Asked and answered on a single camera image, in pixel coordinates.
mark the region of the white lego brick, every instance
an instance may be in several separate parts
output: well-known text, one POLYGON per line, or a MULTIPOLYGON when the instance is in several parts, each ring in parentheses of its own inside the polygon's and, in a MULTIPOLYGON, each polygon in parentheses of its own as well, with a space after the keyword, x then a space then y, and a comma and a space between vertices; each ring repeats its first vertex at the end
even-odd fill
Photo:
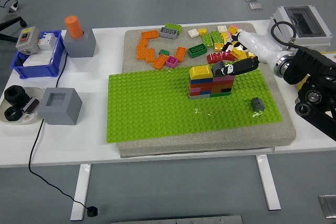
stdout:
POLYGON ((199 36, 200 34, 198 33, 197 29, 192 29, 188 31, 188 34, 190 35, 191 38, 195 38, 199 36))
POLYGON ((227 31, 227 28, 226 26, 217 26, 217 30, 220 32, 220 33, 223 33, 225 31, 227 31))

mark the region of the green lego baseplate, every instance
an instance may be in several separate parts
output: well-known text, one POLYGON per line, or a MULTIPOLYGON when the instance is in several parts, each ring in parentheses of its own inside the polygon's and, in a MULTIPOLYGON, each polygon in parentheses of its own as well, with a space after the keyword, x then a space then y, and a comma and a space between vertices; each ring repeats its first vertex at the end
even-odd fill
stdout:
POLYGON ((190 100, 191 67, 109 76, 107 142, 124 142, 282 121, 259 69, 236 76, 231 95, 190 100), (253 112, 259 97, 265 110, 253 112))

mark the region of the gray box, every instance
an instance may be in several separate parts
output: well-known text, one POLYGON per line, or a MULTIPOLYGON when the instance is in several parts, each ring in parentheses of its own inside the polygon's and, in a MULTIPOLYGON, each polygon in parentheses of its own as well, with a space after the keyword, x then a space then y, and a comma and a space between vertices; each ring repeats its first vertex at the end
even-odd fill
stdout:
POLYGON ((83 36, 76 39, 69 32, 65 34, 63 43, 70 58, 93 57, 96 48, 95 35, 89 27, 84 27, 83 32, 83 36))
POLYGON ((82 100, 73 88, 47 88, 37 113, 48 124, 76 125, 82 100))
POLYGON ((169 39, 176 39, 177 38, 177 30, 167 27, 162 27, 159 31, 159 35, 161 37, 169 38, 169 39))
POLYGON ((24 55, 34 55, 40 50, 37 43, 40 39, 40 31, 35 27, 25 28, 21 31, 16 43, 16 49, 24 55))

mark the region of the orange lego brick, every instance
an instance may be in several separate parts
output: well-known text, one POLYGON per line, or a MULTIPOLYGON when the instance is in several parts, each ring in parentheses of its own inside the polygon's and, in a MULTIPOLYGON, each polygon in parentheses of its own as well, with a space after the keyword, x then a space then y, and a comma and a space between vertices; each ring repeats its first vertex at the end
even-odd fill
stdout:
POLYGON ((136 58, 137 60, 145 60, 146 59, 146 48, 143 45, 136 46, 136 58))
POLYGON ((138 45, 143 45, 144 47, 148 46, 148 40, 147 39, 139 39, 138 45))
POLYGON ((159 57, 153 63, 153 68, 156 68, 159 70, 162 69, 167 59, 168 59, 167 55, 160 54, 159 57))
POLYGON ((154 39, 159 37, 159 32, 157 30, 152 31, 143 31, 141 33, 141 37, 143 39, 154 39))
POLYGON ((147 63, 155 62, 154 48, 148 48, 148 49, 146 49, 146 62, 147 63))
POLYGON ((182 62, 186 51, 187 49, 185 47, 178 47, 175 53, 175 58, 177 58, 179 62, 182 62))

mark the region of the power cord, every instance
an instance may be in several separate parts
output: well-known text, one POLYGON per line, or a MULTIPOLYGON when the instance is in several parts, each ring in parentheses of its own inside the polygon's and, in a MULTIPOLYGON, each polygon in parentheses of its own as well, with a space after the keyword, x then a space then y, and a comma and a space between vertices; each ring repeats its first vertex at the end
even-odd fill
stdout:
MULTIPOLYGON (((62 76, 62 74, 63 74, 63 72, 64 72, 65 65, 66 65, 66 63, 67 63, 68 55, 69 55, 69 54, 66 54, 66 56, 65 56, 64 66, 63 66, 63 69, 62 69, 61 74, 59 75, 59 77, 58 77, 58 79, 57 79, 55 88, 58 87, 59 79, 60 79, 60 77, 62 76)), ((35 142, 34 142, 34 144, 33 144, 33 148, 31 149, 31 152, 30 152, 29 163, 28 163, 28 169, 29 169, 29 171, 30 171, 32 174, 34 174, 35 176, 37 176, 37 177, 39 177, 40 179, 42 179, 42 180, 43 180, 45 183, 47 183, 49 186, 52 186, 52 187, 56 188, 57 190, 59 190, 63 195, 68 196, 70 199, 72 199, 73 202, 76 202, 76 203, 81 204, 81 205, 87 210, 87 215, 88 215, 88 217, 95 217, 95 216, 97 216, 97 215, 98 215, 98 208, 97 208, 97 207, 94 207, 94 206, 92 206, 92 207, 86 207, 83 203, 81 203, 81 202, 79 202, 79 201, 76 201, 76 200, 75 200, 74 198, 72 198, 70 195, 64 193, 60 188, 58 188, 57 186, 55 186, 55 185, 49 183, 48 181, 46 181, 41 175, 39 175, 39 174, 37 174, 37 173, 34 173, 34 172, 32 171, 32 168, 31 168, 32 159, 31 159, 31 158, 32 158, 32 156, 33 156, 33 151, 34 151, 35 145, 36 145, 36 143, 37 143, 38 137, 40 136, 40 132, 41 132, 43 123, 44 123, 44 119, 42 119, 40 128, 39 128, 39 130, 38 130, 38 132, 37 132, 37 136, 36 136, 36 138, 35 138, 35 142)))
MULTIPOLYGON (((7 0, 7 1, 4 3, 4 5, 3 5, 3 6, 0 5, 0 7, 5 8, 5 5, 6 5, 9 1, 12 1, 12 0, 7 0)), ((16 1, 16 3, 13 4, 13 6, 16 8, 17 5, 18 5, 18 1, 17 1, 17 0, 14 0, 14 1, 16 1)))

